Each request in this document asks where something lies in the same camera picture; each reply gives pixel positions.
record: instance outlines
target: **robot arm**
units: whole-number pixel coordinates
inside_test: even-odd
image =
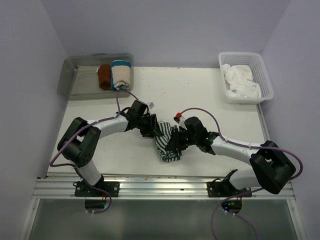
[[[127,111],[122,110],[115,119],[99,122],[85,129],[65,148],[62,155],[75,165],[76,171],[90,185],[106,189],[104,178],[92,161],[98,140],[135,128],[140,130],[143,137],[162,136],[156,115],[145,113],[147,108],[145,103],[134,101]],[[86,121],[80,117],[74,119],[58,143],[57,149],[60,150],[79,129],[93,122],[96,121]],[[248,187],[263,187],[270,193],[278,194],[296,171],[295,166],[283,152],[231,144],[222,139],[217,132],[208,132],[197,117],[188,118],[180,126],[183,127],[172,130],[171,139],[165,148],[167,151],[178,152],[188,146],[196,145],[202,152],[228,156],[252,166],[248,170],[235,169],[221,182],[212,183],[214,189],[224,196],[232,196]],[[250,146],[249,143],[239,141],[238,143]],[[253,146],[278,147],[272,141]]]
[[[276,150],[253,149],[253,146],[278,147],[272,141],[263,144],[232,142],[248,146],[242,147],[222,139],[217,132],[208,132],[197,117],[186,119],[179,129],[172,130],[167,151],[182,151],[190,145],[196,145],[202,152],[212,155],[228,156],[252,166],[247,170],[233,170],[221,182],[213,182],[213,187],[225,196],[232,196],[248,187],[263,187],[278,194],[296,171],[287,156]]]
[[[98,144],[98,140],[114,133],[139,129],[143,137],[161,136],[157,117],[155,114],[145,113],[148,106],[135,100],[127,111],[122,110],[115,119],[102,121],[81,132],[62,152],[62,155],[70,160],[76,167],[76,171],[92,186],[105,189],[102,185],[104,178],[97,170],[92,158]],[[81,128],[96,120],[84,120],[75,118],[60,142],[58,151]]]

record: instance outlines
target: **white table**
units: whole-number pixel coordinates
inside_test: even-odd
[[[229,138],[251,143],[264,142],[256,105],[228,104],[224,101],[219,69],[135,67],[134,93],[143,102],[153,102],[151,110],[159,121],[174,124],[176,113],[190,107],[208,110],[216,116],[221,131]],[[121,109],[131,106],[134,98],[120,98]],[[69,101],[56,146],[72,120],[114,116],[115,99]],[[200,111],[188,111],[185,117],[197,116],[208,131],[217,131],[210,116]],[[138,129],[102,138],[94,153],[94,163],[103,174],[157,176],[225,176],[233,169],[250,168],[235,159],[211,155],[191,146],[182,152],[181,160],[162,162],[154,140],[142,138]],[[60,156],[56,163],[68,162]],[[48,172],[72,173],[71,167],[50,167]]]

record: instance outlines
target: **white wall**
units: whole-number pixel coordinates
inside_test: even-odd
[[[319,9],[319,0],[292,0],[263,51],[275,91],[263,112],[271,138],[304,162],[292,184],[310,240],[320,239]]]
[[[0,29],[0,239],[15,240],[66,107],[67,54],[39,0],[2,0]]]
[[[41,0],[69,55],[133,54],[136,66],[218,66],[261,52],[290,0]]]

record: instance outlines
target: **transparent bin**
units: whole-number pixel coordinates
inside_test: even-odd
[[[222,65],[247,65],[250,67],[253,76],[253,82],[258,83],[261,88],[261,97],[233,97],[227,93],[229,84],[225,80]],[[222,85],[226,102],[229,104],[259,104],[264,100],[270,100],[274,97],[274,91],[271,87],[270,78],[265,63],[260,54],[253,52],[221,52],[219,54],[219,65],[222,76]]]
[[[125,60],[131,63],[131,85],[134,86],[134,58],[129,53],[93,54],[69,56],[64,60],[57,92],[68,100],[90,100],[115,98],[116,90],[103,90],[99,87],[97,69],[114,60]]]

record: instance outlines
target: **green striped towel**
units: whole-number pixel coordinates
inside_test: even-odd
[[[153,139],[161,160],[167,163],[180,160],[180,156],[182,155],[181,151],[173,152],[165,150],[171,138],[171,131],[172,129],[176,129],[177,126],[171,127],[170,123],[165,121],[159,122],[158,124],[163,136],[155,136]]]

